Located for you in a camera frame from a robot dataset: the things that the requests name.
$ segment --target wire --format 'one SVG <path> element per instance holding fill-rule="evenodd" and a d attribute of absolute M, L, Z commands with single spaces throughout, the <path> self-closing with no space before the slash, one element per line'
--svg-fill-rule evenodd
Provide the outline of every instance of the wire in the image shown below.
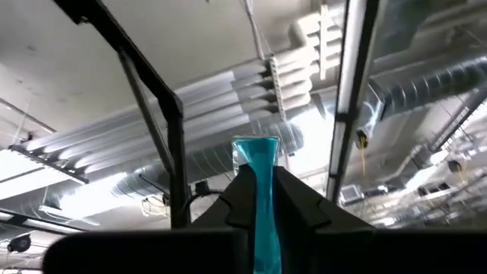
<path fill-rule="evenodd" d="M 162 193 L 164 193 L 166 195 L 169 194 L 166 190 L 161 189 L 161 187 L 158 186 L 156 183 L 152 183 L 150 180 L 145 179 L 145 177 L 142 174 L 139 174 L 138 177 L 141 178 L 144 182 L 146 182 L 146 183 L 150 184 L 151 186 L 155 187 L 156 189 L 158 189 Z"/>
<path fill-rule="evenodd" d="M 204 194 L 196 194 L 196 195 L 193 195 L 191 196 L 191 198 L 189 198 L 184 204 L 183 204 L 183 207 L 181 208 L 181 211 L 178 213 L 178 215 L 181 215 L 183 214 L 183 212 L 185 212 L 189 206 L 194 202 L 196 201 L 197 199 L 199 198 L 202 198 L 202 197 L 206 197 L 206 196 L 210 196 L 210 195 L 220 195 L 223 193 L 223 190 L 209 190 L 207 193 L 204 193 Z"/>
<path fill-rule="evenodd" d="M 17 143 L 17 140 L 19 139 L 19 136 L 20 136 L 20 134 L 22 132 L 22 129 L 24 129 L 25 120 L 27 118 L 27 112 L 30 109 L 30 102 L 31 101 L 32 101 L 32 99 L 29 99 L 29 101 L 27 102 L 27 106 L 25 107 L 25 112 L 24 112 L 24 115 L 22 116 L 22 120 L 21 120 L 21 122 L 19 123 L 19 125 L 17 127 L 17 131 L 15 132 L 14 138 L 12 139 L 12 144 L 16 144 Z"/>
<path fill-rule="evenodd" d="M 146 210 L 145 207 L 144 207 L 144 204 L 148 204 L 149 206 L 149 209 Z M 164 216 L 164 217 L 167 217 L 167 214 L 163 213 L 163 212 L 153 212 L 151 211 L 151 208 L 152 208 L 152 203 L 149 202 L 147 199 L 143 199 L 142 202 L 141 202 L 141 210 L 142 210 L 142 214 L 145 216 L 145 217 L 149 217 L 149 216 Z M 163 206 L 157 206 L 155 205 L 157 208 L 159 209 L 163 209 L 164 207 Z"/>
<path fill-rule="evenodd" d="M 467 181 L 466 181 L 466 174 L 465 174 L 465 170 L 466 170 L 466 160 L 463 161 L 463 165 L 460 166 L 460 170 L 458 171 L 458 175 L 460 176 L 460 179 L 462 180 L 462 186 L 464 186 Z M 469 190 L 465 189 L 464 190 L 466 193 L 469 193 L 469 194 L 472 194 Z"/>
<path fill-rule="evenodd" d="M 360 137 L 360 155 L 362 161 L 362 175 L 365 178 L 365 138 Z"/>
<path fill-rule="evenodd" d="M 260 35 L 259 35 L 259 28 L 257 26 L 255 17 L 253 16 L 253 1 L 252 0 L 243 0 L 243 3 L 245 5 L 245 12 L 247 13 L 247 17 L 249 18 L 250 21 L 250 26 L 252 27 L 252 34 L 253 34 L 253 40 L 255 43 L 256 51 L 257 51 L 257 56 L 259 59 L 264 60 L 264 52 L 262 50 L 262 43 L 260 41 Z"/>
<path fill-rule="evenodd" d="M 257 31 L 259 31 L 259 34 L 262 37 L 262 40 L 264 40 L 264 45 L 266 45 L 267 52 L 270 53 L 270 54 L 272 54 L 273 52 L 271 50 L 271 47 L 269 46 L 269 42 L 267 41 L 267 38 L 264 35 L 264 32 L 260 30 L 260 26 L 257 23 L 257 21 L 256 21 L 256 29 L 257 29 Z"/>

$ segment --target black metal bar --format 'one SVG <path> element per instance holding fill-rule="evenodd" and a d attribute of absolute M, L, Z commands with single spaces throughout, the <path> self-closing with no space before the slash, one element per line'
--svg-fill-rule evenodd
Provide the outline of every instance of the black metal bar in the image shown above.
<path fill-rule="evenodd" d="M 358 3 L 364 4 L 363 10 L 357 11 L 360 14 L 352 14 L 352 8 L 360 7 Z M 338 83 L 338 96 L 336 98 L 336 112 L 335 112 L 335 127 L 333 130 L 332 149 L 329 161 L 329 176 L 328 184 L 326 185 L 326 197 L 334 203 L 339 201 L 339 191 L 342 185 L 342 180 L 345 174 L 346 166 L 349 160 L 349 155 L 353 142 L 353 134 L 355 132 L 355 122 L 360 113 L 362 90 L 364 90 L 364 83 L 368 77 L 368 67 L 371 62 L 372 44 L 374 34 L 377 31 L 376 17 L 380 7 L 379 0 L 348 0 L 345 5 L 345 27 L 342 42 L 342 56 L 339 73 Z M 363 23 L 360 20 L 353 20 L 350 16 L 360 17 L 364 16 Z M 354 33 L 349 33 L 348 30 L 355 29 Z M 350 45 L 350 41 L 353 41 L 355 37 L 359 36 L 359 42 L 357 45 Z M 344 64 L 345 54 L 351 54 L 354 51 L 358 51 L 356 56 L 355 66 Z M 343 78 L 345 73 L 352 72 L 351 78 Z M 343 102 L 340 97 L 341 86 L 345 86 L 344 82 L 352 81 L 352 86 L 348 93 L 348 100 Z M 346 110 L 341 109 L 342 106 L 348 106 Z"/>
<path fill-rule="evenodd" d="M 122 49 L 119 50 L 118 53 L 123 71 L 129 80 L 130 88 L 134 94 L 135 101 L 137 101 L 138 108 L 142 112 L 142 117 L 144 117 L 144 121 L 147 124 L 149 133 L 151 134 L 152 141 L 155 144 L 159 157 L 161 157 L 162 163 L 166 167 L 167 172 L 169 174 L 174 174 L 173 158 L 171 157 L 169 148 L 167 148 L 166 142 L 162 137 L 159 125 L 155 121 L 154 115 L 152 115 L 152 112 L 149 109 L 149 102 L 145 96 L 143 87 L 139 82 L 137 71 L 135 70 L 133 62 Z"/>
<path fill-rule="evenodd" d="M 167 121 L 183 116 L 183 105 L 180 99 L 169 89 L 100 0 L 54 0 L 54 2 L 76 24 L 92 24 L 114 50 L 118 52 L 119 49 L 123 49 L 126 52 L 133 61 L 142 82 L 159 100 L 162 113 Z"/>
<path fill-rule="evenodd" d="M 54 0 L 54 2 L 76 24 L 89 22 L 114 50 L 117 52 L 122 50 L 133 62 L 140 80 L 158 99 L 159 107 L 167 121 L 167 146 L 173 158 L 173 172 L 170 172 L 171 225 L 173 228 L 186 226 L 190 223 L 189 211 L 177 214 L 184 210 L 182 206 L 188 197 L 181 100 L 164 83 L 100 0 Z"/>
<path fill-rule="evenodd" d="M 184 146 L 183 119 L 167 121 L 167 140 L 174 159 L 174 175 L 170 179 L 170 225 L 172 228 L 184 228 L 191 223 L 189 206 L 185 207 L 189 199 L 188 183 L 186 178 L 186 149 Z"/>
<path fill-rule="evenodd" d="M 85 232 L 86 230 L 75 228 L 70 225 L 58 224 L 54 221 L 47 221 L 39 218 L 22 215 L 16 212 L 0 209 L 0 223 L 5 225 L 13 225 L 19 228 L 32 229 L 33 231 L 42 231 L 57 235 L 70 235 L 70 233 L 62 232 L 54 229 L 55 227 L 64 228 L 73 232 Z"/>
<path fill-rule="evenodd" d="M 433 152 L 438 152 L 449 138 L 465 123 L 472 113 L 487 99 L 487 82 L 481 83 L 478 90 L 471 93 L 462 103 L 445 126 L 433 138 L 428 146 Z"/>

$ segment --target ventilation duct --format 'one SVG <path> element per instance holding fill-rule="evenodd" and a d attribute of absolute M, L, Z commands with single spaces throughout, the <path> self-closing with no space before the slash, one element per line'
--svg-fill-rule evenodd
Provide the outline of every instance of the ventilation duct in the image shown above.
<path fill-rule="evenodd" d="M 237 127 L 226 132 L 226 137 L 233 134 L 262 134 L 276 135 L 281 139 L 283 151 L 292 153 L 303 146 L 301 131 L 294 125 L 280 121 L 279 115 L 252 121 L 252 123 Z M 186 158 L 188 181 L 194 182 L 213 177 L 233 170 L 232 147 L 229 138 L 220 136 L 224 140 L 218 145 L 203 150 L 195 150 L 195 145 L 189 144 L 189 153 Z M 157 182 L 165 178 L 164 167 L 157 156 L 152 153 L 143 158 L 125 161 L 112 167 L 104 168 L 87 174 L 91 184 L 78 187 L 72 182 L 58 183 L 47 190 L 37 190 L 0 201 L 0 207 L 22 214 L 35 216 L 50 221 L 60 221 L 52 215 L 41 212 L 39 207 L 44 197 L 49 204 L 56 204 L 71 212 L 73 215 L 88 216 L 109 209 L 122 206 L 124 202 L 132 199 L 142 199 L 161 191 L 148 182 Z M 16 237 L 27 230 L 0 226 L 0 239 Z"/>
<path fill-rule="evenodd" d="M 471 100 L 466 100 L 461 108 L 466 109 L 472 106 L 478 106 L 487 96 L 487 57 L 484 54 L 476 54 L 473 57 L 463 57 L 456 62 L 448 62 L 446 65 L 437 66 L 430 69 L 431 63 L 435 64 L 442 60 L 432 60 L 426 62 L 426 65 L 411 65 L 406 70 L 399 69 L 398 74 L 407 74 L 408 70 L 426 71 L 423 75 L 413 76 L 405 81 L 394 81 L 393 77 L 373 78 L 369 81 L 368 92 L 364 105 L 362 106 L 361 115 L 358 120 L 358 128 L 363 130 L 368 137 L 372 137 L 374 128 L 381 120 L 401 113 L 408 113 L 420 110 L 439 100 L 460 94 L 470 93 Z M 461 119 L 456 120 L 452 117 L 450 123 L 458 125 L 468 116 L 464 116 L 465 111 L 459 110 Z M 457 126 L 448 126 L 441 130 L 439 134 L 431 141 L 436 144 L 445 136 L 453 134 L 451 130 L 456 130 Z M 428 162 L 433 154 L 427 145 L 416 147 L 411 154 L 403 161 L 399 168 L 391 175 L 380 179 L 385 186 L 394 184 L 397 188 L 398 181 L 402 182 L 402 189 L 420 170 L 431 165 Z M 384 193 L 380 191 L 372 192 L 377 195 L 367 195 L 364 199 L 373 196 L 380 196 Z"/>

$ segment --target blue liquid container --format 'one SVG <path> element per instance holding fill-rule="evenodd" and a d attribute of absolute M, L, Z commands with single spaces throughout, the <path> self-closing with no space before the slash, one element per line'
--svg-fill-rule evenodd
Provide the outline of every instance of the blue liquid container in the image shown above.
<path fill-rule="evenodd" d="M 279 146 L 276 137 L 237 137 L 234 147 L 256 174 L 254 274 L 281 274 L 281 250 L 272 206 L 272 172 Z"/>

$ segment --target electrical cable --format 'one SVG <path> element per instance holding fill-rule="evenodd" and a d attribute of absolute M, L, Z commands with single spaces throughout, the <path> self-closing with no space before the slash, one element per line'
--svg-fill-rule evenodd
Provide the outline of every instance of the electrical cable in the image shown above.
<path fill-rule="evenodd" d="M 257 27 L 255 17 L 253 16 L 253 1 L 243 0 L 243 3 L 245 4 L 245 12 L 247 13 L 247 17 L 249 18 L 250 26 L 252 28 L 253 40 L 255 43 L 257 56 L 259 57 L 259 59 L 264 60 L 266 57 L 264 56 L 264 52 L 262 50 L 259 29 Z"/>
<path fill-rule="evenodd" d="M 147 203 L 148 206 L 149 206 L 149 209 L 146 210 L 145 207 L 144 207 L 144 204 Z M 167 216 L 165 213 L 159 213 L 159 212 L 153 212 L 151 210 L 151 206 L 156 206 L 157 208 L 159 209 L 163 209 L 164 207 L 163 206 L 158 206 L 158 205 L 153 205 L 151 202 L 148 201 L 147 198 L 143 199 L 142 202 L 141 202 L 141 210 L 142 210 L 142 214 L 145 216 L 145 217 L 149 217 L 149 216 Z"/>
<path fill-rule="evenodd" d="M 144 182 L 146 182 L 146 183 L 150 184 L 151 186 L 155 187 L 156 189 L 158 189 L 162 193 L 164 193 L 166 195 L 169 195 L 169 193 L 166 190 L 161 189 L 161 187 L 158 186 L 156 183 L 152 183 L 150 180 L 145 179 L 145 177 L 142 174 L 139 174 L 138 177 L 141 178 Z"/>
<path fill-rule="evenodd" d="M 185 212 L 191 206 L 191 204 L 199 198 L 203 198 L 210 195 L 220 195 L 222 193 L 223 190 L 209 190 L 208 192 L 203 194 L 193 195 L 188 200 L 186 200 L 186 202 L 183 204 L 183 207 L 181 208 L 181 211 L 178 214 L 183 214 L 183 212 Z"/>
<path fill-rule="evenodd" d="M 365 178 L 365 137 L 360 137 L 360 155 L 362 160 L 362 175 Z"/>

